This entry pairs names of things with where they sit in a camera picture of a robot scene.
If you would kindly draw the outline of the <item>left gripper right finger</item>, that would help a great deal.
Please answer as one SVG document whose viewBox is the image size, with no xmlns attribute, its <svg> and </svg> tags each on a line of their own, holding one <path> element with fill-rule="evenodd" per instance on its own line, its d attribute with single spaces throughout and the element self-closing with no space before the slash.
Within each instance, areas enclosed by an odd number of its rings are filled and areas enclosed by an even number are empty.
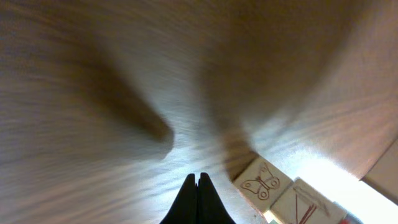
<svg viewBox="0 0 398 224">
<path fill-rule="evenodd" d="M 210 176 L 202 172 L 197 184 L 197 224 L 235 224 L 225 209 Z"/>
</svg>

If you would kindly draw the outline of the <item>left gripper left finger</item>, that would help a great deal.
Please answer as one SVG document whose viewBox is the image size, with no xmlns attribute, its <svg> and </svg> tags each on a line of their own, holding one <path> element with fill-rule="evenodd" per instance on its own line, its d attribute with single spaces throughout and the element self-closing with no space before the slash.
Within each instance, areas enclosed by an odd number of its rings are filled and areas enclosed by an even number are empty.
<svg viewBox="0 0 398 224">
<path fill-rule="evenodd" d="M 172 206 L 160 224 L 195 224 L 197 215 L 197 185 L 195 174 L 188 174 Z"/>
</svg>

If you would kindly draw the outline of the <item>wooden block red side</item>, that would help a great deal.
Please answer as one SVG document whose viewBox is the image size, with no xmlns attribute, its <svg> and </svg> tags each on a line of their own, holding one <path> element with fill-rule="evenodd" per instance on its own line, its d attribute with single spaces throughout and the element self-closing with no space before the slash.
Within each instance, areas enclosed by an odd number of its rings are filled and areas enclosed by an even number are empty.
<svg viewBox="0 0 398 224">
<path fill-rule="evenodd" d="M 239 193 L 261 215 L 292 183 L 290 177 L 261 156 L 255 158 L 233 181 Z"/>
</svg>

